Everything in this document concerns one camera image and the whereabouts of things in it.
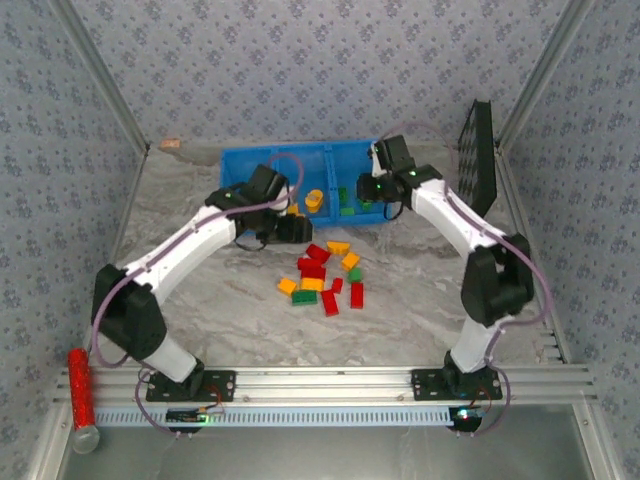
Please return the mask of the red glitter cylinder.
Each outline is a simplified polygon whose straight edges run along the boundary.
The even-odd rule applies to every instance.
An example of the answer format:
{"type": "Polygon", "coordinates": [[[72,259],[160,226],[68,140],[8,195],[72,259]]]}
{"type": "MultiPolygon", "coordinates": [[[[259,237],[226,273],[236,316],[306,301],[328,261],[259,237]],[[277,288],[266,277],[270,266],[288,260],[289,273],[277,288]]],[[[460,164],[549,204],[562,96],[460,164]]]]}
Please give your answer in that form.
{"type": "Polygon", "coordinates": [[[73,417],[73,450],[80,455],[93,452],[100,441],[96,426],[88,352],[74,348],[67,355],[73,417]]]}

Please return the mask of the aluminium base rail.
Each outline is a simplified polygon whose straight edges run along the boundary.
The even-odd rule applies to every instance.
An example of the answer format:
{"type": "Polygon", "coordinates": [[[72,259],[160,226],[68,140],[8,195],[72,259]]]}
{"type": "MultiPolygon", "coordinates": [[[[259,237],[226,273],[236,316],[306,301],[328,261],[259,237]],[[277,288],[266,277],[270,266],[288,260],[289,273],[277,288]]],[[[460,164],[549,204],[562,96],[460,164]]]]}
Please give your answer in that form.
{"type": "MultiPolygon", "coordinates": [[[[415,401],[408,367],[236,367],[232,404],[395,405],[415,401]]],[[[584,365],[504,366],[514,404],[568,404],[598,398],[584,365]]]]}

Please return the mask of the aluminium side rail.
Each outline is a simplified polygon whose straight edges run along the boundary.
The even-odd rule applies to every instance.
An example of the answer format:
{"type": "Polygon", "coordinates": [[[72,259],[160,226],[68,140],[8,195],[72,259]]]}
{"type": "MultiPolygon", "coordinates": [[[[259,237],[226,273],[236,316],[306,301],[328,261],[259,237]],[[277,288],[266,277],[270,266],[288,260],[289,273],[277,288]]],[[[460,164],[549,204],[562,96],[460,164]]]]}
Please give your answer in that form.
{"type": "MultiPolygon", "coordinates": [[[[516,180],[509,165],[508,157],[500,147],[494,148],[496,160],[496,178],[500,190],[500,196],[508,210],[512,227],[522,233],[529,241],[531,261],[539,270],[542,276],[545,275],[542,260],[534,241],[526,210],[520,198],[516,180]]],[[[546,308],[546,295],[543,285],[536,274],[533,274],[535,296],[533,304],[539,312],[546,308]]],[[[571,364],[573,362],[571,353],[568,350],[566,338],[561,328],[554,302],[551,302],[546,309],[547,313],[543,320],[539,322],[543,329],[541,333],[544,341],[541,359],[548,364],[571,364]]]]}
{"type": "Polygon", "coordinates": [[[136,172],[132,177],[131,188],[127,194],[123,213],[118,223],[114,246],[108,257],[109,263],[100,271],[95,280],[96,291],[94,292],[93,298],[94,311],[91,316],[93,321],[91,323],[91,342],[89,345],[89,353],[102,367],[110,369],[120,367],[127,360],[128,356],[124,355],[116,362],[107,361],[101,353],[98,334],[100,333],[100,326],[106,318],[111,302],[119,291],[131,280],[126,273],[122,273],[118,270],[114,266],[113,262],[117,259],[117,253],[126,233],[132,205],[135,200],[144,164],[148,158],[150,148],[150,144],[146,143],[143,153],[141,154],[139,165],[136,167],[136,172]]]}

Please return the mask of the black grid panel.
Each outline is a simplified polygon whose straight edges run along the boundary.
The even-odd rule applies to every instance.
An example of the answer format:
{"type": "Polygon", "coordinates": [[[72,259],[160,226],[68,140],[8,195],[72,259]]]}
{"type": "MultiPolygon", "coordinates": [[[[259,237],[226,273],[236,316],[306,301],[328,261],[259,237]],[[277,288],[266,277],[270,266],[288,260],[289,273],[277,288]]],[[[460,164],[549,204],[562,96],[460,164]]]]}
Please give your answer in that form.
{"type": "Polygon", "coordinates": [[[490,102],[473,102],[457,147],[457,194],[477,215],[484,217],[497,197],[490,102]]]}

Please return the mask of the blue three-compartment plastic bin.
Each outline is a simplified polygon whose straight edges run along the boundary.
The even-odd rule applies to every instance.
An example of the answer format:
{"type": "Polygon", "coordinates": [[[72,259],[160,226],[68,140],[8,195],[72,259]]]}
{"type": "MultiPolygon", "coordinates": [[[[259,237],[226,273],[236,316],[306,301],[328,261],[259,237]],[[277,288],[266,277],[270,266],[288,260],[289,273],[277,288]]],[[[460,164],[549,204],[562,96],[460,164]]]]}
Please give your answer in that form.
{"type": "Polygon", "coordinates": [[[369,139],[275,144],[258,147],[228,148],[221,153],[220,184],[230,186],[249,179],[255,167],[265,164],[279,153],[296,156],[304,168],[304,181],[297,196],[299,212],[310,218],[319,227],[353,227],[384,223],[386,221],[382,203],[372,203],[370,211],[363,211],[356,196],[356,183],[361,174],[371,171],[372,162],[367,151],[369,139]],[[344,207],[353,207],[353,216],[341,216],[338,188],[349,190],[349,202],[344,207]],[[312,189],[324,192],[324,205],[316,214],[310,214],[304,204],[312,189]]]}

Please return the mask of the small circuit board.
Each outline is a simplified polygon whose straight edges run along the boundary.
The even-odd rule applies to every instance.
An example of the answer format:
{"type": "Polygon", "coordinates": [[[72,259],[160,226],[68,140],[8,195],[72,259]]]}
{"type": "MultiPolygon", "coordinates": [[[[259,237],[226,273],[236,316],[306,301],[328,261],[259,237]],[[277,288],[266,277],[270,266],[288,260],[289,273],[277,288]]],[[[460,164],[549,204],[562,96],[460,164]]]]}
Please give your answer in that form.
{"type": "Polygon", "coordinates": [[[454,407],[449,409],[452,424],[448,429],[465,434],[474,434],[481,426],[484,411],[479,407],[454,407]]]}
{"type": "Polygon", "coordinates": [[[202,409],[169,409],[165,415],[167,423],[205,423],[208,413],[202,409]]]}

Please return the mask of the aluminium frame post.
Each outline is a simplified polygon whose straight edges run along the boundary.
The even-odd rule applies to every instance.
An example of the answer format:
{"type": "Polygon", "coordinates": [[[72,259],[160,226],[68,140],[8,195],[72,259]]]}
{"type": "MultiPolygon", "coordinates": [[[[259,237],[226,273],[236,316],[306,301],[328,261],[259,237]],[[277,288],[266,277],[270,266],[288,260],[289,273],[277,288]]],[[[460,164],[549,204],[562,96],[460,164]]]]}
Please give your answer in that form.
{"type": "Polygon", "coordinates": [[[141,154],[148,143],[72,0],[47,0],[124,135],[141,154]]]}
{"type": "Polygon", "coordinates": [[[516,140],[596,2],[597,0],[567,0],[541,55],[496,137],[498,148],[507,151],[516,140]]]}

